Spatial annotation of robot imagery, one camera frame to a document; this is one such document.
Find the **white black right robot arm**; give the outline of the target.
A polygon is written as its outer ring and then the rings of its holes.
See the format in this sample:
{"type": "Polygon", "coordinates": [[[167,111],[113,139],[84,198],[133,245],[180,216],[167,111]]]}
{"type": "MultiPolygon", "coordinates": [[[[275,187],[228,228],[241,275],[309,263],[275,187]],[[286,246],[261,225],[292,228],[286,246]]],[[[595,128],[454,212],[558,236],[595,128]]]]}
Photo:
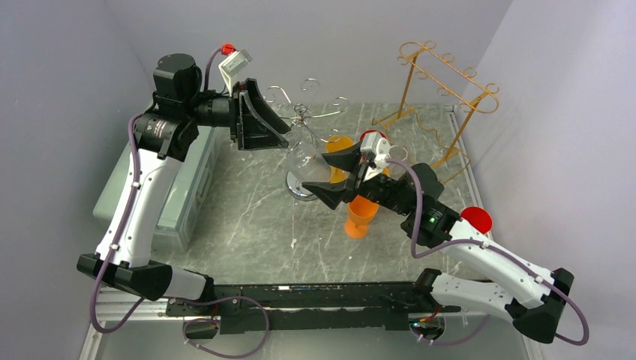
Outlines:
{"type": "Polygon", "coordinates": [[[426,163],[411,164],[357,146],[327,153],[324,161],[346,172],[343,181],[303,183],[330,209],[361,197],[403,216],[401,229],[413,258],[442,252],[467,263],[485,281],[463,280],[435,269],[423,271],[413,291],[422,311],[436,306],[472,308],[509,321],[527,338],[550,344],[566,307],[574,307],[574,275],[550,270],[512,253],[466,217],[440,201],[443,185],[426,163]]]}

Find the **clear ribbed wine glass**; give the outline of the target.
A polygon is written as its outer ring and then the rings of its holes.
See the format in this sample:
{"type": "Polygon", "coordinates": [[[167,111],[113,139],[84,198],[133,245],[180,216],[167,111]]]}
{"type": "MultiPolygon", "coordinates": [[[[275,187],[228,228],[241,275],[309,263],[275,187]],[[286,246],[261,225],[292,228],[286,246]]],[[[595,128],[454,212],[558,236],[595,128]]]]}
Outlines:
{"type": "Polygon", "coordinates": [[[287,137],[286,150],[288,170],[301,182],[328,182],[331,168],[303,127],[293,127],[287,137]]]}

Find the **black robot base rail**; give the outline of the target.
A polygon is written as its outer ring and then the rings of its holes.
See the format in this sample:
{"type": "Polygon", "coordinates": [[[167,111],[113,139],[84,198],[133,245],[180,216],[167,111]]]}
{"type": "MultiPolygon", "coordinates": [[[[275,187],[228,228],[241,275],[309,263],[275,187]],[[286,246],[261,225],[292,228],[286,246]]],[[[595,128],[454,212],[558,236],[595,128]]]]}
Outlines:
{"type": "Polygon", "coordinates": [[[280,330],[381,328],[407,331],[419,317],[457,313],[437,304],[412,281],[358,283],[227,284],[214,288],[219,305],[170,300],[168,317],[209,317],[222,335],[280,330]]]}

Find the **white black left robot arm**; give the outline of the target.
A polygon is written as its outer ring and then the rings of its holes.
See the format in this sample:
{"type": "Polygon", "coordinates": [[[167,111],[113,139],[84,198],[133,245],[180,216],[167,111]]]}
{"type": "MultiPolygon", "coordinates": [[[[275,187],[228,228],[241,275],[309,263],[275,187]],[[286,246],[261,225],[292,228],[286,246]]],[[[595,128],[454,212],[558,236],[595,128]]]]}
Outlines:
{"type": "Polygon", "coordinates": [[[263,99],[257,81],[237,80],[250,60],[246,51],[239,50],[219,64],[225,93],[205,87],[205,74],[191,55],[175,53],[158,61],[152,106],[127,126],[130,163],[115,214],[96,250],[79,257],[79,272],[99,286],[143,299],[186,299],[198,315],[214,308],[213,279],[152,260],[152,238],[200,127],[227,128],[241,150],[289,145],[290,126],[263,99]]]}

